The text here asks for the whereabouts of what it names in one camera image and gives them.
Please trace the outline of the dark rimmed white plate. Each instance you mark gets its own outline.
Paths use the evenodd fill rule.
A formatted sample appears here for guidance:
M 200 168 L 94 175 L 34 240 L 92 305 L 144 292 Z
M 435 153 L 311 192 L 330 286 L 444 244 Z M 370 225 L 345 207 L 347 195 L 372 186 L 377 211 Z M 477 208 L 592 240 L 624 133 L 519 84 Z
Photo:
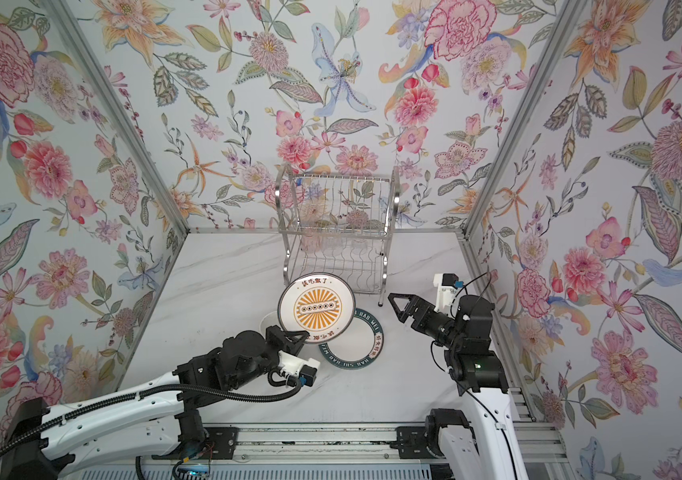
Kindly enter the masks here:
M 336 339 L 319 345 L 323 358 L 343 370 L 359 370 L 371 365 L 382 353 L 385 333 L 379 320 L 357 308 L 349 327 Z

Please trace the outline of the orange patterned plate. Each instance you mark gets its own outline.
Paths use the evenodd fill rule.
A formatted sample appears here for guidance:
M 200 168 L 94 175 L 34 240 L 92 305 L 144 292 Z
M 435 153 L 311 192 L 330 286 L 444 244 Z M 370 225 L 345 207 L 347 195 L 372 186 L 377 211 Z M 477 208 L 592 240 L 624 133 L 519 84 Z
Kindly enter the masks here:
M 305 331 L 307 343 L 329 342 L 351 325 L 356 298 L 349 284 L 330 273 L 311 273 L 288 283 L 277 318 L 285 331 Z

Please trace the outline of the orange bowl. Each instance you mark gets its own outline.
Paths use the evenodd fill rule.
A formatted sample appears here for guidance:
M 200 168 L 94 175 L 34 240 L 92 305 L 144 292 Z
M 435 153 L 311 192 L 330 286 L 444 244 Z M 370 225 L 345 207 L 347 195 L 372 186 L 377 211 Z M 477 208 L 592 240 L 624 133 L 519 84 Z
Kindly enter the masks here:
M 272 311 L 268 314 L 266 314 L 259 326 L 260 333 L 264 336 L 267 337 L 268 330 L 272 327 L 276 327 L 278 330 L 282 329 L 282 326 L 279 321 L 278 313 L 276 311 Z

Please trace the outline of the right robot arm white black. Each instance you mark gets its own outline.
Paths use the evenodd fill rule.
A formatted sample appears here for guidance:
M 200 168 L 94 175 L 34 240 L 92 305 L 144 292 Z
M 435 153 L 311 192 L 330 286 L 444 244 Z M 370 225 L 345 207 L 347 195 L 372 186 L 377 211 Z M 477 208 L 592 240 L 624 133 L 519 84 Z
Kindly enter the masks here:
M 434 409 L 426 417 L 430 452 L 447 461 L 456 479 L 527 479 L 508 379 L 491 349 L 495 305 L 465 295 L 449 316 L 414 294 L 391 293 L 388 300 L 401 323 L 445 349 L 446 371 L 462 400 L 459 409 Z

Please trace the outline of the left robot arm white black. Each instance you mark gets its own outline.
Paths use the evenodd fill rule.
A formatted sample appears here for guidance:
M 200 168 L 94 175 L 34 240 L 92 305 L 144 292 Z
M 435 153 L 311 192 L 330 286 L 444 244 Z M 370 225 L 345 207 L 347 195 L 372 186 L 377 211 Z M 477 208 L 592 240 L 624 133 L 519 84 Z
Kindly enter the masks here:
M 313 385 L 299 354 L 306 331 L 247 330 L 152 381 L 87 401 L 21 403 L 0 450 L 3 479 L 56 479 L 107 454 L 188 457 L 208 434 L 200 410 L 221 401 L 272 403 Z

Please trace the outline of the steel two-tier dish rack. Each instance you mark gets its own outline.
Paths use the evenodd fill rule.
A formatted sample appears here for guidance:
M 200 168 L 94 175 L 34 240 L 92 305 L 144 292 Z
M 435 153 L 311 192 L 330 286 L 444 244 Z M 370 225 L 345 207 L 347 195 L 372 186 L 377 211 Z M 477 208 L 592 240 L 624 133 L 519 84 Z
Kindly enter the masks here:
M 357 295 L 386 299 L 390 252 L 401 199 L 399 174 L 296 173 L 275 180 L 285 284 L 310 273 L 344 280 Z

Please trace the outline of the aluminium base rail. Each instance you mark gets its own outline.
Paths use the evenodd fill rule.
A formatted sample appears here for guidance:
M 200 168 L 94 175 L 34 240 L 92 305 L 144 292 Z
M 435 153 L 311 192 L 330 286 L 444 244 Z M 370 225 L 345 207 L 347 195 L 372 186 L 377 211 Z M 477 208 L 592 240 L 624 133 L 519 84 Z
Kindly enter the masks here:
M 403 463 L 397 444 L 399 423 L 240 423 L 233 426 L 232 454 L 217 463 Z M 516 422 L 527 463 L 565 463 L 564 443 L 546 423 Z

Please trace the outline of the aluminium right corner frame post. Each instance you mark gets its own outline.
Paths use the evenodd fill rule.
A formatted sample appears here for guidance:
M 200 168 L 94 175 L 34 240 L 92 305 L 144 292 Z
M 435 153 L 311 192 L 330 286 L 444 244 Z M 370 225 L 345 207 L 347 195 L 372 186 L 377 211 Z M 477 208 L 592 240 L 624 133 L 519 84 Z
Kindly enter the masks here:
M 496 159 L 492 162 L 491 169 L 480 190 L 479 198 L 462 230 L 463 240 L 469 241 L 472 235 L 480 230 L 482 217 L 490 205 L 497 185 L 529 126 L 532 115 L 564 52 L 566 43 L 576 30 L 579 18 L 586 6 L 587 2 L 581 0 L 562 3 L 562 10 L 553 22 L 552 33 L 537 62 L 537 71 L 529 81 L 517 110 L 510 117 L 511 122 L 507 134 L 500 144 Z

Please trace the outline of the aluminium corner frame post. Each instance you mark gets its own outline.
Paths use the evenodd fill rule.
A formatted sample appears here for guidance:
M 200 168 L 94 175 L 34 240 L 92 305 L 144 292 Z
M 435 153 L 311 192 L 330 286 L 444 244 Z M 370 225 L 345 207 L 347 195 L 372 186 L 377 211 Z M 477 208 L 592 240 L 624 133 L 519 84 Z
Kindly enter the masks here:
M 510 117 L 511 122 L 507 134 L 500 144 L 496 159 L 492 162 L 491 169 L 480 190 L 479 198 L 462 230 L 463 240 L 469 241 L 472 235 L 480 230 L 482 217 L 490 205 L 497 185 L 529 126 L 532 115 L 564 52 L 566 43 L 576 30 L 579 18 L 586 6 L 587 2 L 581 0 L 562 3 L 562 10 L 553 22 L 552 33 L 537 62 L 537 71 L 529 81 L 517 110 Z
M 98 61 L 71 10 L 65 1 L 42 0 L 41 5 L 66 46 L 72 50 L 72 56 L 82 68 L 84 77 L 103 102 L 113 128 L 126 143 L 139 170 L 144 174 L 148 186 L 156 194 L 156 200 L 162 207 L 166 220 L 178 231 L 181 239 L 185 240 L 190 232 L 188 223 L 183 219 L 172 199 L 150 153 L 122 107 L 119 95 L 109 82 L 103 66 Z

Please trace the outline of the aluminium left corner frame post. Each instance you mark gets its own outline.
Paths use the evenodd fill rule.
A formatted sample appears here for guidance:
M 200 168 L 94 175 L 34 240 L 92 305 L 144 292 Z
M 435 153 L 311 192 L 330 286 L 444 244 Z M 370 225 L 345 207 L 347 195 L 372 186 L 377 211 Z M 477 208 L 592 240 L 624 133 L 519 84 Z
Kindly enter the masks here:
M 156 200 L 162 207 L 166 220 L 178 231 L 181 239 L 185 240 L 190 232 L 188 223 L 183 219 L 172 199 L 150 153 L 122 107 L 119 95 L 109 82 L 103 66 L 98 61 L 71 10 L 65 1 L 42 0 L 41 5 L 66 46 L 72 50 L 72 56 L 82 68 L 84 77 L 103 102 L 113 128 L 126 143 L 139 170 L 144 174 L 148 186 L 156 194 Z

